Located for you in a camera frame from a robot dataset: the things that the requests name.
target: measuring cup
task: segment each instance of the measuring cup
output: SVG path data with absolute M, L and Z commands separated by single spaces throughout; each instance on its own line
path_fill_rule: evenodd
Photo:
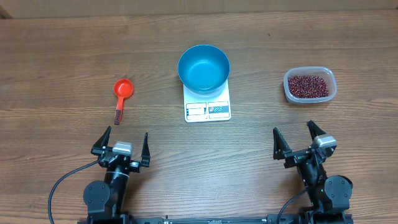
M 128 99 L 134 92 L 132 82 L 127 78 L 119 79 L 113 86 L 113 91 L 118 96 L 116 114 L 114 116 L 114 125 L 119 125 L 122 120 L 123 101 Z

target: teal bowl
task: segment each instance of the teal bowl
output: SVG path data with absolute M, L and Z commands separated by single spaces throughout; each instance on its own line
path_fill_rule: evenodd
M 225 86 L 230 67 L 228 57 L 219 48 L 196 45 L 182 54 L 178 75 L 192 92 L 209 95 Z

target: plastic container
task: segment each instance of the plastic container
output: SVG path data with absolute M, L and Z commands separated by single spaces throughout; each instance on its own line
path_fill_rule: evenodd
M 319 98 L 297 98 L 292 95 L 289 90 L 287 80 L 294 76 L 318 76 L 324 79 L 329 90 L 329 96 Z M 335 75 L 331 70 L 325 67 L 300 67 L 290 69 L 284 77 L 284 88 L 286 100 L 293 104 L 306 104 L 306 103 L 322 103 L 333 99 L 337 93 L 337 84 Z

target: digital scale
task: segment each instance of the digital scale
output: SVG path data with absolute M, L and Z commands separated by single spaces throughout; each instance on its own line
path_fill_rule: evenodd
M 228 81 L 209 95 L 194 93 L 183 85 L 184 114 L 188 123 L 228 121 L 231 119 Z

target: red beans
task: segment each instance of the red beans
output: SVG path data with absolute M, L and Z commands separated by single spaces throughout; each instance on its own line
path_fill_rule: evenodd
M 289 90 L 297 98 L 318 98 L 329 95 L 326 82 L 316 76 L 295 76 L 287 80 Z

